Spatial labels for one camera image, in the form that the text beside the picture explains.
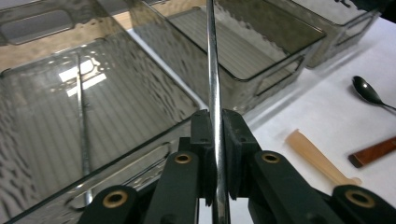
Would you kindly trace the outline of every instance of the metal rod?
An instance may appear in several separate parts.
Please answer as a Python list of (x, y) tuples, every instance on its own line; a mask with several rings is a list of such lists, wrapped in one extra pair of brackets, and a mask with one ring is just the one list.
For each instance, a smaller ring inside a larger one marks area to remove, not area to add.
[(216, 224), (230, 223), (230, 207), (225, 171), (225, 149), (223, 143), (223, 124), (220, 100), (218, 50), (213, 0), (206, 1), (207, 15), (207, 54), (209, 68), (209, 111), (214, 134), (215, 157), (217, 166), (217, 186), (212, 205), (212, 221)]
[[(82, 174), (88, 175), (91, 172), (90, 163), (90, 142), (88, 138), (87, 120), (85, 114), (85, 99), (82, 86), (81, 75), (81, 61), (79, 55), (77, 56), (78, 74), (77, 74), (77, 97), (78, 97), (78, 121), (79, 121), (79, 134), (80, 134), (80, 147), (82, 158)], [(85, 192), (84, 203), (88, 205), (92, 202), (92, 190), (89, 189)]]

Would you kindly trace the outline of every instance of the spoon bowl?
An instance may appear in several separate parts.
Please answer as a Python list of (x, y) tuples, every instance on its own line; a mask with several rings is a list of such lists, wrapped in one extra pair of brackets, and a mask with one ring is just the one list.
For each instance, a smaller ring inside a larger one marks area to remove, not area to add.
[(389, 108), (396, 110), (395, 107), (384, 104), (384, 102), (382, 102), (381, 98), (379, 97), (378, 93), (376, 93), (374, 88), (368, 82), (366, 82), (364, 78), (353, 77), (352, 84), (358, 95), (361, 98), (363, 98), (365, 101), (369, 102), (370, 104), (387, 106)]

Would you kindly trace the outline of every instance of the white table surface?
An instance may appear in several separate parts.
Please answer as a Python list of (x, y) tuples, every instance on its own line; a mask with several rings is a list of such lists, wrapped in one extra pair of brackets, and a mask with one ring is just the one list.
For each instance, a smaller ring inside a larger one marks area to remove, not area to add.
[[(396, 153), (355, 168), (347, 155), (396, 135), (396, 112), (369, 105), (351, 86), (365, 78), (383, 101), (396, 106), (396, 24), (378, 19), (358, 45), (308, 70), (285, 90), (245, 115), (263, 150), (284, 155), (314, 188), (331, 194), (334, 184), (294, 152), (286, 137), (304, 134), (347, 177), (396, 207)], [(230, 201), (232, 223), (252, 223), (248, 200)], [(211, 223), (210, 208), (200, 203), (199, 223)]]

